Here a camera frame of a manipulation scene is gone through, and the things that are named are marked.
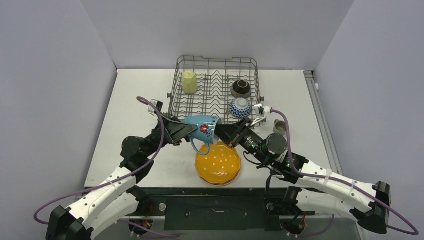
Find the grey wire dish rack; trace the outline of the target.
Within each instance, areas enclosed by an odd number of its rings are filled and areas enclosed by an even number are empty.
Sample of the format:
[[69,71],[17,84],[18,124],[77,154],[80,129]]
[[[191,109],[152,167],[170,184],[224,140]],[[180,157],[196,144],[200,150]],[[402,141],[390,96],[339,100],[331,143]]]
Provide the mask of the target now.
[[[193,71],[197,78],[197,91],[183,91],[182,76]],[[258,63],[251,57],[210,58],[199,55],[182,55],[176,61],[172,89],[168,93],[168,114],[184,120],[189,116],[217,116],[224,124],[239,121],[230,112],[235,100],[231,89],[237,81],[246,81],[251,94],[247,101],[252,105],[262,103]]]

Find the blue mug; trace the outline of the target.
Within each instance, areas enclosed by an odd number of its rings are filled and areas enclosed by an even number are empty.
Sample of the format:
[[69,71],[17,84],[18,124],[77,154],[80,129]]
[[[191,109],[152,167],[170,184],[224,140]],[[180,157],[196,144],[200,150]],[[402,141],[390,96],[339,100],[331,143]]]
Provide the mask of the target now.
[[[219,138],[215,131],[217,125],[222,123],[221,118],[214,115],[187,116],[183,122],[196,126],[196,130],[189,135],[190,143],[195,152],[201,156],[208,155],[211,150],[211,145],[215,145],[219,142]],[[201,151],[197,149],[194,140],[203,142],[206,145],[206,150]]]

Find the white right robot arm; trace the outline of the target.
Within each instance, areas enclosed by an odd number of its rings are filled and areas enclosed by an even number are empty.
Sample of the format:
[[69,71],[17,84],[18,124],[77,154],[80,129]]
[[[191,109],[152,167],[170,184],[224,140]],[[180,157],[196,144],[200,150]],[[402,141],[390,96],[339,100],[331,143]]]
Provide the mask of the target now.
[[248,120],[218,124],[215,135],[228,147],[243,147],[259,161],[259,168],[269,167],[273,176],[294,185],[282,199],[287,213],[299,210],[338,214],[370,232],[381,235],[388,232],[389,184],[357,181],[319,166],[291,152],[287,138],[281,134],[260,137]]

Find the dark patterned cream bowl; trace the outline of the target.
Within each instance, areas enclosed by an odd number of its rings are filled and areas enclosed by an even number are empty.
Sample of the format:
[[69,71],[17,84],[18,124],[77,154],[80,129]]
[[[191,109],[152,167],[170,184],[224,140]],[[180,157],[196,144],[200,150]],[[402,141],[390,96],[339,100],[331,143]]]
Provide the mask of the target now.
[[251,85],[246,80],[237,80],[232,84],[230,92],[235,98],[247,99],[252,93]]

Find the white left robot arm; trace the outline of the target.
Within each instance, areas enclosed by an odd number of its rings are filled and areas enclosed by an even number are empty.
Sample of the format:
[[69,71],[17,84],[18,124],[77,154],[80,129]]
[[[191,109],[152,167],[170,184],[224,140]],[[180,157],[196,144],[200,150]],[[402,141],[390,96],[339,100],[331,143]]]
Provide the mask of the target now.
[[93,240],[121,218],[145,214],[149,196],[137,184],[149,174],[153,156],[167,144],[180,144],[196,130],[194,124],[163,117],[147,137],[126,137],[121,144],[123,161],[114,172],[80,200],[51,212],[46,239]]

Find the pale yellow mug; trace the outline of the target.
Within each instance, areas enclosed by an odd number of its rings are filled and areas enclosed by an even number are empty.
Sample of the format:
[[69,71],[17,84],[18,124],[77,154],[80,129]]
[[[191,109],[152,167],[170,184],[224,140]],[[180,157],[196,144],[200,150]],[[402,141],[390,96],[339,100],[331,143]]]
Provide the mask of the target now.
[[186,94],[194,94],[198,90],[197,75],[192,70],[183,72],[181,76],[182,89]]

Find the orange patterned small bowl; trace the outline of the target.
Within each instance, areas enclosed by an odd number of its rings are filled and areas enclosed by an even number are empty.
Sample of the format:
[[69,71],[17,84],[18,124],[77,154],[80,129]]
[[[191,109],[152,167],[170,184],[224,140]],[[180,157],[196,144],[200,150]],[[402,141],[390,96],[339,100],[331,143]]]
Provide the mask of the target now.
[[231,101],[229,111],[234,117],[244,119],[251,114],[252,105],[247,99],[239,97]]

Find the small grey-green mug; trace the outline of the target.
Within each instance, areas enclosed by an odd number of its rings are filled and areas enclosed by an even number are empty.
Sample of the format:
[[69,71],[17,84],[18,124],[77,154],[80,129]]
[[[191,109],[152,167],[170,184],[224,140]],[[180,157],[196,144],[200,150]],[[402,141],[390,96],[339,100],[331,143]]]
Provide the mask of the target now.
[[287,133],[287,127],[284,120],[276,119],[273,124],[273,133],[285,136]]

